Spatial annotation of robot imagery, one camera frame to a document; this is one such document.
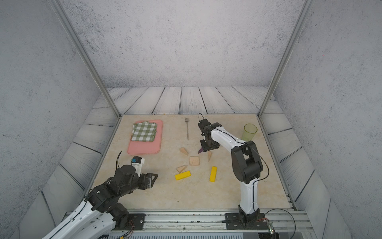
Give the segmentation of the natural wood rectangular block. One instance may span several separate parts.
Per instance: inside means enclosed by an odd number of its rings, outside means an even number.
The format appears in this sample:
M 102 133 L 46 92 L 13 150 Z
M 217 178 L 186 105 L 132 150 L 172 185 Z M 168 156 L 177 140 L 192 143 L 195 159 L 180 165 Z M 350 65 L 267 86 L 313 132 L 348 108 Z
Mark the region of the natural wood rectangular block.
M 190 166 L 199 166 L 200 162 L 199 161 L 190 161 Z
M 192 162 L 192 161 L 197 161 L 199 162 L 200 161 L 200 158 L 198 156 L 191 156 L 189 157 L 189 161 Z

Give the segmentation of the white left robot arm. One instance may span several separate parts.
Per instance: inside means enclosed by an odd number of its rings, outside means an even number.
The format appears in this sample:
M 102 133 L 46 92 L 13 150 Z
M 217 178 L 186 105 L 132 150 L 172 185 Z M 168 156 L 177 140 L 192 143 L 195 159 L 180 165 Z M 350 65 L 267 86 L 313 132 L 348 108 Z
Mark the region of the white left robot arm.
M 56 228 L 47 239 L 98 239 L 113 229 L 122 230 L 127 237 L 143 228 L 144 214 L 129 214 L 119 199 L 135 190 L 152 188 L 157 174 L 138 174 L 139 164 L 116 169 L 113 177 L 91 189 L 80 205 Z

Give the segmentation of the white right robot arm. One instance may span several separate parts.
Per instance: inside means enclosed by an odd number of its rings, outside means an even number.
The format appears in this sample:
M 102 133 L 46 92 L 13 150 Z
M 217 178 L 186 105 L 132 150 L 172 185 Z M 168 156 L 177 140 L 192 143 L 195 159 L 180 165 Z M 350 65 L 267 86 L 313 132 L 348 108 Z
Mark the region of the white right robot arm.
M 252 141 L 243 141 L 219 123 L 202 119 L 198 123 L 204 139 L 199 152 L 207 152 L 224 147 L 231 154 L 232 170 L 240 181 L 241 200 L 238 206 L 240 222 L 247 226 L 260 219 L 257 202 L 257 186 L 264 167 L 257 146 Z

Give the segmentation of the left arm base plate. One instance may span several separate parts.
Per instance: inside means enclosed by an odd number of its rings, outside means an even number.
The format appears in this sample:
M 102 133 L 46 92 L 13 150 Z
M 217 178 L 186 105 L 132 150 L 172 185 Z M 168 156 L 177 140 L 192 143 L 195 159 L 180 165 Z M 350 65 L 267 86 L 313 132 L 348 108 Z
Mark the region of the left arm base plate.
M 145 217 L 146 214 L 143 213 L 123 215 L 120 219 L 116 220 L 114 229 L 120 231 L 142 231 Z

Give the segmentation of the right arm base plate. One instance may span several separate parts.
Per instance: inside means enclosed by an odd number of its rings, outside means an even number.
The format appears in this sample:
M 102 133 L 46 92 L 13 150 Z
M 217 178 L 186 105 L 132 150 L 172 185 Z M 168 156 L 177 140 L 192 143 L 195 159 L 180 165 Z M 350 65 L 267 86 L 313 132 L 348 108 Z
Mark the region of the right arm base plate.
M 268 220 L 263 213 L 226 213 L 225 224 L 228 230 L 268 230 Z

